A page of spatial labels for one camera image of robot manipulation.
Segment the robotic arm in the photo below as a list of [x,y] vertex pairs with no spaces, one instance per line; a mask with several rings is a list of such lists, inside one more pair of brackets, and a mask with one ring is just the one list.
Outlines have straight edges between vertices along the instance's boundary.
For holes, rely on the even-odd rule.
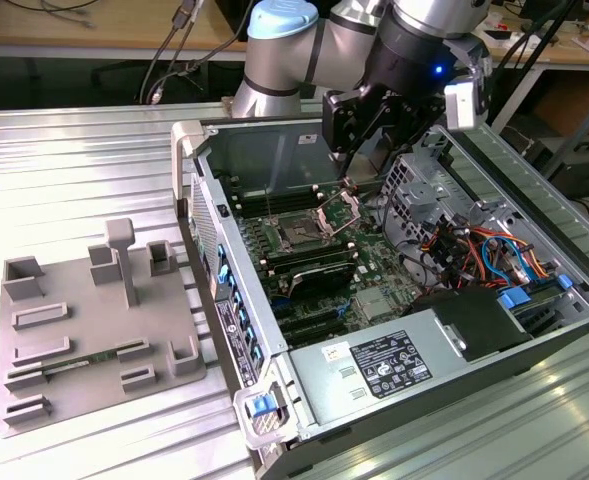
[[357,89],[330,91],[323,100],[323,136],[342,161],[341,175],[379,128],[391,152],[416,143],[444,111],[452,130],[476,128],[485,120],[491,57],[469,32],[489,4],[395,0],[388,6]]
[[300,112],[302,82],[336,89],[323,99],[323,136],[341,176],[379,129],[389,154],[413,145],[443,112],[452,130],[476,128],[486,116],[491,57],[470,32],[489,4],[343,0],[322,21],[304,0],[263,0],[252,12],[232,114]]

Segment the pcie slot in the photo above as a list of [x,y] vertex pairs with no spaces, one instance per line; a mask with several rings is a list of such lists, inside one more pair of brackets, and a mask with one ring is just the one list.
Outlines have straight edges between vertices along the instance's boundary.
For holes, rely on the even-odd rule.
[[278,257],[268,258],[267,267],[275,273],[285,273],[301,265],[313,265],[323,260],[323,263],[347,260],[348,255],[353,249],[347,248],[346,245],[328,245],[325,247],[306,250],[303,252],[290,253],[289,255],[280,255]]
[[326,320],[298,330],[283,332],[283,338],[285,338],[288,344],[296,346],[320,337],[326,337],[332,333],[341,333],[344,330],[345,324],[343,320]]
[[292,330],[307,327],[314,323],[325,322],[327,320],[334,320],[337,317],[338,313],[336,313],[336,310],[331,310],[329,312],[319,313],[318,315],[311,315],[308,317],[298,318],[287,323],[282,323],[279,326],[281,327],[281,332],[291,332]]
[[238,212],[243,218],[279,215],[286,212],[308,210],[318,206],[318,199],[311,191],[299,193],[285,193],[283,195],[246,197],[240,201],[241,210]]

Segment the desk leg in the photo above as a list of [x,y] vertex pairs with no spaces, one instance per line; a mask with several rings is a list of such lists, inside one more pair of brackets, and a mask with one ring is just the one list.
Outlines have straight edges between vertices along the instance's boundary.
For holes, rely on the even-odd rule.
[[507,101],[505,106],[503,106],[501,113],[499,113],[498,116],[494,119],[494,123],[492,123],[492,130],[498,134],[501,133],[503,128],[505,128],[505,125],[507,125],[507,122],[509,122],[512,118],[512,115],[516,113],[518,107],[520,107],[521,103],[523,103],[523,100],[525,100],[527,94],[530,93],[532,88],[534,88],[534,85],[536,85],[536,82],[538,82],[538,79],[541,78],[541,75],[544,71],[544,68],[541,68],[537,65],[532,67],[532,69],[527,72],[525,78],[523,78],[523,81],[519,84],[516,90],[514,90],[514,93]]

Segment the metal bracket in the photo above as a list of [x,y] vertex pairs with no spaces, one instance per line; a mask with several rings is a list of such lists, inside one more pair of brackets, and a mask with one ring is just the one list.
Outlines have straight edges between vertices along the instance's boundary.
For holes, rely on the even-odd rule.
[[[327,221],[327,216],[325,215],[325,211],[323,209],[327,205],[329,205],[331,202],[333,202],[335,198],[337,198],[339,196],[343,199],[343,201],[345,203],[347,203],[350,206],[350,209],[352,212],[352,218],[348,222],[346,222],[344,225],[342,225],[339,229],[334,230],[332,228],[332,225],[330,225],[329,222]],[[344,188],[339,190],[338,193],[336,193],[335,195],[332,195],[323,204],[321,204],[321,206],[316,209],[316,215],[318,217],[319,227],[330,238],[333,237],[334,235],[337,235],[338,233],[342,232],[347,227],[349,227],[350,225],[352,225],[354,222],[356,222],[357,220],[359,220],[361,218],[361,212],[358,209],[358,200],[356,200],[356,198],[352,197],[348,193],[348,191]]]
[[206,139],[207,132],[198,120],[172,125],[172,190],[175,201],[183,199],[183,151],[188,157],[198,154]]

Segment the gray plastic block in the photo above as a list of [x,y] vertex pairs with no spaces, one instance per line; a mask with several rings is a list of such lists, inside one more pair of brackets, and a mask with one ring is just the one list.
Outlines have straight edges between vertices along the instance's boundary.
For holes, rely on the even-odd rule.
[[108,220],[105,222],[105,237],[107,246],[118,253],[119,265],[121,266],[121,277],[125,286],[125,299],[127,307],[138,305],[138,298],[132,279],[132,267],[127,253],[127,247],[134,244],[134,226],[129,218]]
[[116,356],[119,362],[127,362],[137,358],[145,357],[152,353],[152,346],[147,338],[137,338],[129,342],[119,343],[116,345],[118,349]]
[[[101,262],[113,258],[112,255],[113,251],[103,246],[92,249],[86,258],[42,266],[44,275],[35,278],[45,297],[13,303],[1,288],[0,433],[3,437],[196,382],[206,375],[198,329],[181,272],[177,269],[152,277],[147,249],[131,250],[130,247],[129,261],[140,305],[127,309],[123,305],[120,281],[97,287],[89,274],[94,266],[92,258]],[[62,303],[68,305],[69,320],[39,323],[37,327],[18,330],[12,325],[15,313]],[[27,357],[24,361],[35,362],[31,355],[63,346],[62,341],[47,344],[64,337],[71,340],[73,350],[70,353],[49,359],[37,357],[42,362],[30,365],[13,364],[15,349],[18,349],[19,359]],[[169,362],[174,372],[168,368],[166,345],[169,340],[177,350]],[[186,357],[192,356],[194,351],[198,352],[196,368],[191,373],[180,374],[189,370]],[[150,384],[139,388],[132,386],[132,390],[125,392],[120,381],[121,372],[147,364],[154,367],[154,379],[128,378],[126,380],[135,380],[134,386],[145,385],[147,381]],[[37,394],[45,396],[53,406],[49,415],[15,425],[3,420],[7,405]]]
[[59,338],[40,345],[30,345],[14,349],[12,363],[16,366],[40,362],[48,358],[65,355],[73,350],[69,337]]
[[118,256],[111,248],[105,245],[94,245],[88,247],[87,251],[90,254],[90,273],[94,285],[104,285],[111,282],[120,282],[121,267],[118,264]]
[[34,257],[5,260],[1,285],[12,302],[42,297],[43,292],[36,281],[41,275],[43,271]]
[[121,372],[121,386],[124,392],[131,392],[156,383],[154,365],[144,365]]
[[149,242],[146,250],[150,262],[150,276],[165,275],[178,269],[178,261],[170,242]]
[[8,425],[16,425],[34,418],[46,417],[50,410],[51,405],[47,398],[42,394],[34,395],[7,405],[3,421]]
[[10,392],[21,388],[33,387],[47,383],[47,377],[42,370],[41,362],[30,363],[22,367],[12,368],[5,372],[3,385]]
[[189,342],[189,352],[174,350],[172,342],[167,342],[167,368],[175,377],[192,373],[203,365],[203,358],[199,355],[192,337]]
[[93,266],[111,263],[114,258],[112,249],[106,245],[92,245],[87,247],[87,252],[90,254],[90,262]]
[[67,318],[69,318],[67,303],[54,303],[12,313],[12,326],[14,330],[22,330]]

